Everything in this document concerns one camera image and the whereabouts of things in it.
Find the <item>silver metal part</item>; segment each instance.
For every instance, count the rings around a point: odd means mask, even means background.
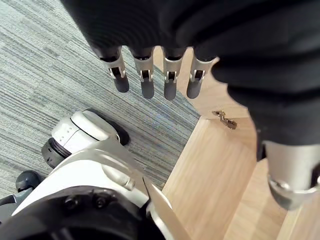
[[[298,208],[319,189],[320,176],[315,169],[320,165],[320,144],[288,146],[271,141],[264,144],[268,183],[274,199],[287,210]]]
[[[108,62],[108,61],[103,61],[103,62],[112,78],[116,78],[116,76],[112,71],[112,69],[114,68],[119,69],[121,78],[124,78],[126,76],[125,62],[124,62],[124,58],[122,57],[121,47],[119,47],[119,58],[117,60],[111,61],[111,62]]]
[[[150,213],[165,240],[191,240],[163,193],[147,177],[144,176],[143,180],[150,200],[146,211]]]
[[[190,69],[190,81],[192,83],[195,81],[202,83],[205,75],[210,70],[210,67],[213,61],[214,61],[213,59],[211,61],[200,61],[199,59],[196,58],[196,56],[193,56],[191,69]],[[200,77],[196,76],[197,71],[202,72]]]
[[[151,56],[148,59],[140,60],[138,58],[134,58],[135,69],[140,77],[140,81],[143,83],[146,80],[146,76],[149,82],[153,81],[153,73],[154,73],[154,54],[153,50]]]
[[[173,83],[177,83],[182,60],[183,60],[183,57],[181,57],[179,60],[169,60],[165,56],[163,57],[163,73],[164,73],[164,82],[166,84],[169,83],[169,72],[174,73]]]

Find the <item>wooden surface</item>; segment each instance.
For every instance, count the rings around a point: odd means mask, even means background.
[[[187,86],[190,77],[190,67],[193,58],[193,50],[188,48],[182,61],[179,79],[177,81],[177,89],[184,95],[188,101],[194,106],[201,116],[206,119],[217,119],[212,111],[224,111],[227,118],[247,118],[247,109],[227,94],[226,84],[217,82],[209,72],[202,83],[200,94],[195,99],[187,97]],[[157,46],[153,55],[154,65],[163,71],[163,52]]]
[[[256,165],[225,126],[200,118],[163,192],[193,240],[223,240]]]
[[[287,211],[272,198],[267,173],[265,159],[257,163],[224,240],[277,239]]]
[[[288,212],[277,240],[320,239],[320,194],[300,209]]]
[[[238,140],[239,142],[246,145],[248,148],[256,151],[257,149],[257,134],[254,123],[252,122],[250,117],[242,117],[242,118],[231,118],[231,120],[237,123],[236,129],[230,129],[228,127],[224,127],[225,132]],[[219,119],[213,119],[216,124],[221,124]]]

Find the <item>striped carpet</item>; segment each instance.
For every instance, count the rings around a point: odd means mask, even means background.
[[[130,91],[119,93],[58,0],[0,0],[0,198],[33,169],[50,172],[41,147],[63,117],[87,108],[109,116],[130,134],[127,146],[160,188],[170,175],[199,115],[180,94],[146,100],[133,58],[122,48]]]

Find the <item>black fabric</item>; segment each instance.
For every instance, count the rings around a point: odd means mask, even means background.
[[[320,1],[61,1],[98,57],[122,45],[218,56],[211,72],[248,107],[260,143],[320,143]]]

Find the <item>screw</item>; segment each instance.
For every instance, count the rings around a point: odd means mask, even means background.
[[[79,200],[76,196],[68,196],[64,200],[64,206],[68,210],[74,210],[79,205]]]
[[[98,209],[101,209],[103,208],[105,205],[106,205],[107,201],[104,197],[98,197],[96,200],[95,200],[95,206],[98,208]]]

